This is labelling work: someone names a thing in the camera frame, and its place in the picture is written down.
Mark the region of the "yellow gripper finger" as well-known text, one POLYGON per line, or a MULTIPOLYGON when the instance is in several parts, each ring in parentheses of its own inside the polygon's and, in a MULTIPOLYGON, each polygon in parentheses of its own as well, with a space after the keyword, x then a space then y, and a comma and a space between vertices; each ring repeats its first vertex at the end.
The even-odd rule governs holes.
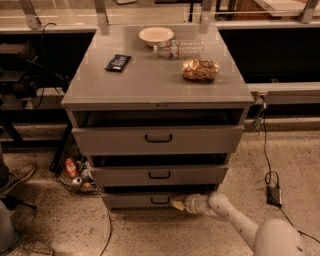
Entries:
POLYGON ((180 196, 171 198, 170 203, 174 208, 180 211, 184 211, 186 209, 185 200, 186 200, 186 195, 180 195, 180 196))

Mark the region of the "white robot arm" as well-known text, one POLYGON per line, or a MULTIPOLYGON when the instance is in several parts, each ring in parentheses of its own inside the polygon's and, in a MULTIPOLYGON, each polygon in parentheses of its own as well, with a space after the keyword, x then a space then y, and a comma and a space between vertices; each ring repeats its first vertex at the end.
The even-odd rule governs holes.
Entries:
POLYGON ((226 195, 180 195, 171 205, 191 214, 216 215, 228 221, 252 250, 253 256, 307 256, 302 236, 289 222, 271 218, 260 225, 241 213, 226 195))

